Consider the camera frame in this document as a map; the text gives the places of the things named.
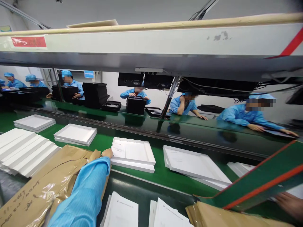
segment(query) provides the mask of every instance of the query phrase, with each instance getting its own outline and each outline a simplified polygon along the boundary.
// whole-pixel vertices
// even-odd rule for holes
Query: worker
[[[26,82],[30,82],[31,87],[46,87],[35,75],[30,74],[25,77]]]
[[[181,96],[174,98],[170,103],[169,112],[177,115],[188,115],[189,111],[193,112],[198,118],[208,120],[207,117],[199,114],[195,98],[197,95],[191,92],[182,93]]]
[[[150,98],[147,96],[147,94],[143,91],[143,83],[141,87],[135,87],[133,89],[127,90],[126,92],[123,92],[120,97],[121,98],[127,98],[128,96],[141,96],[146,100],[146,104],[149,105],[151,103]]]
[[[5,87],[5,81],[0,79],[0,87]]]
[[[91,227],[97,225],[101,210],[101,197],[106,177],[110,173],[111,149],[102,157],[83,166],[77,176],[70,197],[57,207],[48,227]]]
[[[217,120],[229,121],[237,125],[246,126],[251,130],[264,132],[264,127],[253,124],[256,123],[298,137],[296,133],[264,119],[263,113],[260,111],[261,108],[272,106],[275,101],[276,99],[270,94],[260,95],[255,93],[249,96],[245,104],[234,105],[225,109]]]
[[[15,87],[15,88],[27,87],[20,80],[15,79],[15,75],[12,73],[4,73],[4,76],[6,79],[9,80],[9,83],[7,84],[8,87]]]
[[[75,81],[73,79],[72,73],[68,70],[62,70],[61,72],[62,78],[64,79],[65,86],[72,86],[72,87],[78,87],[78,93],[75,93],[73,98],[79,98],[84,95],[84,91],[82,88],[82,84],[80,84],[78,81]]]

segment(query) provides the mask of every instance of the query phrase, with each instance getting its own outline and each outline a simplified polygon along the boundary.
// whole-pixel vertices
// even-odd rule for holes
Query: black box
[[[118,112],[120,108],[121,108],[121,102],[115,102],[115,101],[107,101],[101,107],[102,110],[106,110],[110,112]]]
[[[50,90],[46,87],[29,87],[29,88],[19,88],[20,91],[36,91],[38,92],[38,96],[41,98],[45,98],[50,93]]]
[[[131,114],[144,114],[146,100],[141,96],[128,96],[126,100],[126,112]]]
[[[72,98],[75,96],[74,94],[78,94],[78,87],[72,86],[61,86],[63,98],[66,102],[72,102]],[[52,86],[53,90],[53,98],[56,100],[60,100],[60,92],[57,85]]]
[[[85,106],[100,109],[107,102],[107,88],[103,83],[83,83]]]

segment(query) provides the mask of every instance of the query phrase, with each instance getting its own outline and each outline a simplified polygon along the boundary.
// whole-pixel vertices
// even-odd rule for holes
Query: paper document
[[[138,227],[139,205],[113,192],[104,227]]]
[[[119,143],[115,143],[113,145],[113,155],[119,158],[125,158],[125,145],[123,144],[119,144]]]

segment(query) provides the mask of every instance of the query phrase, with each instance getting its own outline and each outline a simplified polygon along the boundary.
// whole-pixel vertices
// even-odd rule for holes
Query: white foam insert
[[[35,150],[29,156],[27,156],[24,160],[22,160],[20,163],[18,163],[16,166],[14,166],[13,169],[18,172],[24,171],[31,164],[33,164],[33,162],[35,162],[38,158],[40,158],[44,154],[45,151],[47,151],[54,145],[55,144],[52,141],[47,141],[45,144],[43,144],[41,147],[39,147],[37,150]]]
[[[93,137],[94,132],[96,131],[97,129],[95,128],[68,124],[63,129],[56,132],[54,137],[76,143],[88,144],[88,141]]]
[[[166,145],[163,146],[163,151],[170,170],[226,186],[232,184],[208,155]]]
[[[95,136],[97,134],[97,131],[94,132],[93,136],[90,138],[90,140],[88,141],[88,144],[81,144],[81,143],[76,143],[76,142],[72,142],[72,141],[68,141],[68,140],[64,140],[64,139],[59,139],[55,137],[55,141],[58,142],[63,142],[63,143],[70,143],[70,144],[75,144],[75,145],[81,145],[81,146],[90,146],[90,144],[92,143],[92,141],[94,140]]]
[[[24,143],[22,146],[20,146],[18,149],[14,150],[12,153],[8,154],[5,158],[1,159],[0,162],[6,162],[8,159],[13,157],[15,154],[26,148],[27,146],[31,145],[33,142],[35,142],[37,139],[41,138],[42,136],[36,135],[34,138],[30,139],[26,143]]]
[[[41,128],[41,129],[39,129],[39,130],[34,130],[34,129],[28,128],[28,127],[26,127],[26,126],[17,125],[17,124],[14,124],[14,126],[15,126],[16,128],[21,128],[21,129],[25,129],[25,130],[28,130],[28,131],[33,131],[33,132],[35,132],[35,133],[39,133],[39,132],[42,132],[44,129],[47,129],[47,128],[49,128],[49,127],[55,125],[55,124],[56,124],[56,122],[53,122],[53,123],[51,123],[51,124],[49,124],[49,125],[47,125],[47,126]]]
[[[46,150],[41,157],[39,157],[33,164],[21,172],[21,174],[29,178],[37,169],[41,168],[51,156],[53,156],[60,148],[53,145],[50,149]]]
[[[115,147],[116,143],[125,146],[125,158],[113,156],[112,160],[129,161],[148,165],[156,164],[149,142],[114,137],[111,149]]]
[[[0,135],[0,148],[6,146],[10,142],[24,135],[26,130],[23,129],[12,129],[6,133]]]
[[[36,133],[26,131],[22,136],[19,138],[11,141],[9,144],[6,146],[2,147],[0,149],[0,160],[6,157],[8,154],[13,152],[14,150],[18,149],[20,146],[22,146],[26,141],[34,138],[36,136]]]
[[[14,123],[17,125],[20,125],[20,126],[25,126],[29,129],[39,130],[49,124],[56,123],[56,120],[53,118],[34,114],[32,116],[25,117],[25,118],[19,119],[17,121],[14,121]]]
[[[122,166],[125,168],[139,170],[139,171],[143,171],[143,172],[149,172],[149,173],[155,172],[154,166],[149,165],[149,164],[142,164],[142,163],[115,160],[115,159],[111,159],[111,164],[114,166]]]
[[[12,156],[10,159],[8,159],[6,162],[3,163],[3,165],[13,168],[17,164],[19,164],[21,161],[23,161],[26,157],[28,157],[31,153],[33,153],[35,150],[37,150],[39,147],[41,147],[43,144],[45,144],[48,141],[48,139],[44,137],[40,137],[36,141],[32,142],[29,146]]]

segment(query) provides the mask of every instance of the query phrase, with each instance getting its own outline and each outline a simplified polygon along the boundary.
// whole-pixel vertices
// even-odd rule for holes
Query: stack of black trays
[[[118,112],[120,108],[121,108],[121,102],[115,102],[115,101],[107,101],[101,107],[102,110],[106,110],[110,112]]]
[[[144,114],[146,100],[141,96],[128,96],[126,100],[126,112],[131,114]]]
[[[35,91],[14,91],[3,94],[10,102],[14,103],[32,103],[39,101],[38,93]]]
[[[83,83],[85,106],[100,109],[107,102],[107,88],[103,83]]]
[[[19,88],[21,91],[36,91],[40,98],[45,98],[50,93],[50,90],[46,87],[29,87],[29,88]]]
[[[74,94],[78,94],[78,87],[61,86],[63,98],[66,102],[72,102]],[[57,85],[52,86],[53,100],[60,100],[60,92]]]

